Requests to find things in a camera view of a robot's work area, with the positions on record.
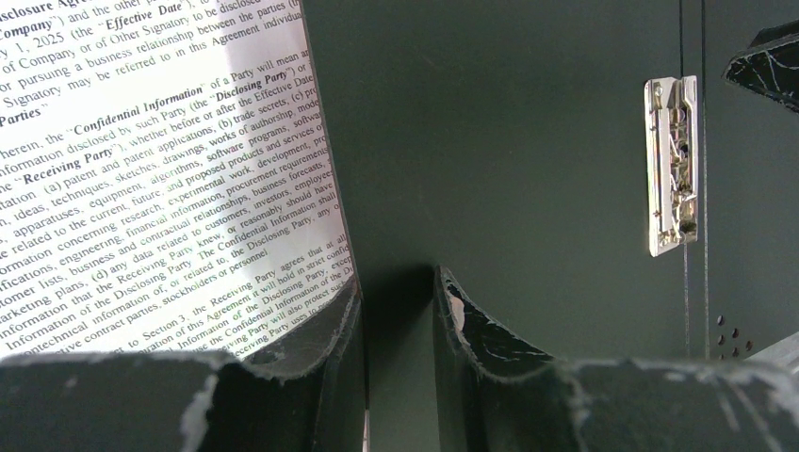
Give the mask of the printed text paper sheet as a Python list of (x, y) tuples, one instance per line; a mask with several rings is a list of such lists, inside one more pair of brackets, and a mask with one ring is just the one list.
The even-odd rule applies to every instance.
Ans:
[(1, 353), (247, 356), (353, 275), (298, 1), (1, 5)]

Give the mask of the red folder black inside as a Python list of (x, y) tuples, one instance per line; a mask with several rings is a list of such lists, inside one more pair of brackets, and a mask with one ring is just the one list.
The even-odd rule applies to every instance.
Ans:
[[(307, 1), (369, 447), (440, 446), (433, 280), (553, 357), (798, 381), (798, 112), (726, 82), (794, 1)], [(697, 238), (648, 247), (644, 85), (697, 77)]]

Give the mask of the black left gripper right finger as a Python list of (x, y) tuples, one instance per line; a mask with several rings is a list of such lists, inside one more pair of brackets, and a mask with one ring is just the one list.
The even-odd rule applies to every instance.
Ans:
[(794, 451), (798, 381), (766, 363), (551, 356), (433, 280), (445, 451)]

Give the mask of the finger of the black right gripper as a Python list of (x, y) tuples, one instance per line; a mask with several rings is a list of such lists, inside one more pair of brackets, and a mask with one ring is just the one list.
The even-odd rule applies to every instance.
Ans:
[(798, 112), (798, 21), (764, 28), (731, 58), (726, 82)]

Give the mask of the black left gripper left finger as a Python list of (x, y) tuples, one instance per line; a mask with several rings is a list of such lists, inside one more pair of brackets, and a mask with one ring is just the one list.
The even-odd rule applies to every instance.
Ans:
[(245, 359), (222, 351), (1, 362), (5, 451), (358, 451), (366, 385), (355, 280)]

